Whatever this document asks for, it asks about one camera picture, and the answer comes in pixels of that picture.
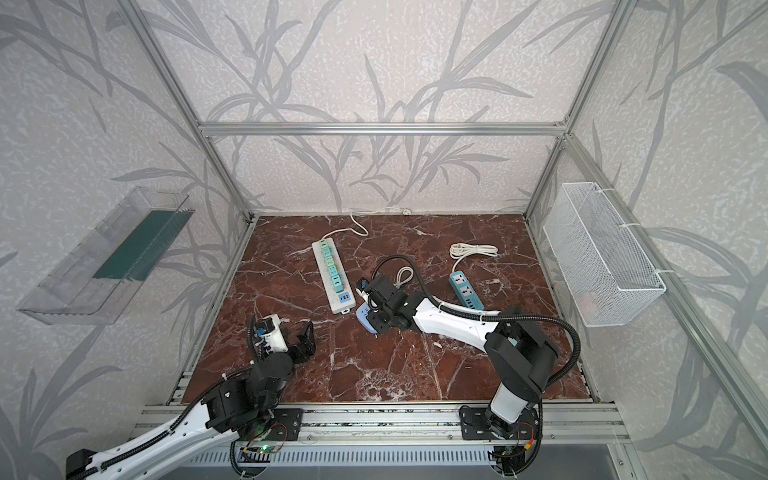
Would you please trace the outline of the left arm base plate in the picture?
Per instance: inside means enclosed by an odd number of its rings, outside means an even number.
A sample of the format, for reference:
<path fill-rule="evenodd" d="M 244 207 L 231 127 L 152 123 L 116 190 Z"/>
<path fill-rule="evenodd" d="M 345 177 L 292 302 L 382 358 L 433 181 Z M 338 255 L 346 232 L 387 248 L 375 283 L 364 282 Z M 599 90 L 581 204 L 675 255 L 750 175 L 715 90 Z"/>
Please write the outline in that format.
<path fill-rule="evenodd" d="M 294 442 L 299 438 L 304 410 L 301 408 L 278 408 L 273 419 L 256 437 L 255 442 Z"/>

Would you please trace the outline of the long white pastel power strip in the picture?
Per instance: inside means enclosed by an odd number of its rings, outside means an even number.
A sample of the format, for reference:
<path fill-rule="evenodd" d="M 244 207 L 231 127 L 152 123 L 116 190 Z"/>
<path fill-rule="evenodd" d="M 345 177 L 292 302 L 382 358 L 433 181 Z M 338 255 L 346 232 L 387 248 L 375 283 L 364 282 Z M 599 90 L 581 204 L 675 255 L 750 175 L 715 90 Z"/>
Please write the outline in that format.
<path fill-rule="evenodd" d="M 349 282 L 341 257 L 331 238 L 311 244 L 322 285 L 334 314 L 347 314 L 355 309 L 354 287 Z"/>

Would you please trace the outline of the square blue power strip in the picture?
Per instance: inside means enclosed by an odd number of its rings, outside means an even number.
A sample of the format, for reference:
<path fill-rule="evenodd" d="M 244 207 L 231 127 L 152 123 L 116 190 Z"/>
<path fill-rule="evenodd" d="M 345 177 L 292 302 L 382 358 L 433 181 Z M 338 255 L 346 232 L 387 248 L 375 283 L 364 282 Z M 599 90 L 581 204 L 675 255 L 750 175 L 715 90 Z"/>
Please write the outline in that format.
<path fill-rule="evenodd" d="M 369 333 L 371 333 L 371 334 L 373 334 L 373 335 L 377 335 L 377 334 L 378 334 L 378 331 L 377 331 L 377 330 L 376 330 L 376 329 L 375 329 L 375 328 L 374 328 L 374 327 L 371 325 L 371 323 L 370 323 L 370 321 L 369 321 L 369 319 L 368 319 L 368 314 L 369 314 L 369 312 L 370 312 L 370 307 L 369 307 L 369 305 L 368 305 L 367 303 L 363 303 L 363 304 L 361 304 L 361 305 L 360 305 L 360 306 L 357 308 L 357 310 L 356 310 L 356 312 L 355 312 L 355 315 L 356 315 L 356 318 L 357 318 L 357 320 L 359 321 L 359 323 L 360 323 L 360 324 L 361 324 L 361 325 L 362 325 L 362 326 L 363 326 L 363 327 L 364 327 L 364 328 L 365 328 L 365 329 L 366 329 L 366 330 L 367 330 Z"/>

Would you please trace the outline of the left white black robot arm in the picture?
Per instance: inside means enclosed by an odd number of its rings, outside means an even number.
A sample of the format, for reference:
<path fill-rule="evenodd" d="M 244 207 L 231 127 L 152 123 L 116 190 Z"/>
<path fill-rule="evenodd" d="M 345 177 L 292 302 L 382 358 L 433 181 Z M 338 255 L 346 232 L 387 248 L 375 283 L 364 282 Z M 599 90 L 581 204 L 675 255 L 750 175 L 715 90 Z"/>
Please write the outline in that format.
<path fill-rule="evenodd" d="M 296 367 L 316 352 L 307 321 L 288 344 L 276 315 L 247 323 L 248 366 L 224 374 L 174 419 L 118 447 L 81 449 L 66 460 L 68 479 L 158 479 L 220 445 L 255 440 L 270 432 L 283 390 Z"/>

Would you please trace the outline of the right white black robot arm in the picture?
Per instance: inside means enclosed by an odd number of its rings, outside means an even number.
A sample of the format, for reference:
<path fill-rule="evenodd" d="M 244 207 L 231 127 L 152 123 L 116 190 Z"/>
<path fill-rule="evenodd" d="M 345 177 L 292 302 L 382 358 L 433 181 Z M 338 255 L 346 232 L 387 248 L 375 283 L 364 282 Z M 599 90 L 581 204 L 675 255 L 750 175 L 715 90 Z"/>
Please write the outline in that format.
<path fill-rule="evenodd" d="M 419 290 L 408 293 L 379 273 L 393 260 L 402 260 L 413 270 Z M 360 278 L 355 290 L 368 305 L 361 323 L 376 334 L 396 328 L 441 335 L 486 354 L 500 384 L 480 429 L 498 438 L 509 439 L 520 424 L 533 425 L 541 419 L 533 408 L 541 406 L 546 390 L 577 365 L 581 354 L 579 334 L 560 318 L 512 308 L 473 310 L 438 299 L 405 255 L 379 260 L 372 277 Z"/>

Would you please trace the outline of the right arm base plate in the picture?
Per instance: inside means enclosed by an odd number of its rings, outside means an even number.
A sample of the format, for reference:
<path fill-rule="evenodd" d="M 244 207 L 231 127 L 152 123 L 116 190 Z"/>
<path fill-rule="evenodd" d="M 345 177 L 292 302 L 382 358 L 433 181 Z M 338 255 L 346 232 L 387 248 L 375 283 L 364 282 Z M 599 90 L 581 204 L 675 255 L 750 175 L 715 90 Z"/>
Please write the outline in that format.
<path fill-rule="evenodd" d="M 463 440 L 528 441 L 536 438 L 539 412 L 535 408 L 525 408 L 515 422 L 509 423 L 493 414 L 489 407 L 462 405 L 459 420 Z"/>

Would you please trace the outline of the teal power strip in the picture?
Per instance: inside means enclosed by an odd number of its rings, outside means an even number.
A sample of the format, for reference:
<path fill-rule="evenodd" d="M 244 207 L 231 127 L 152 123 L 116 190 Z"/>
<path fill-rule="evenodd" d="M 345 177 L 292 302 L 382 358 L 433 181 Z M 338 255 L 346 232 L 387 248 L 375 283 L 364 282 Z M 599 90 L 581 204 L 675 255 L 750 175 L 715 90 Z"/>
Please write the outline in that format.
<path fill-rule="evenodd" d="M 472 310 L 484 309 L 482 301 L 462 271 L 452 272 L 449 276 L 449 282 L 465 308 Z"/>

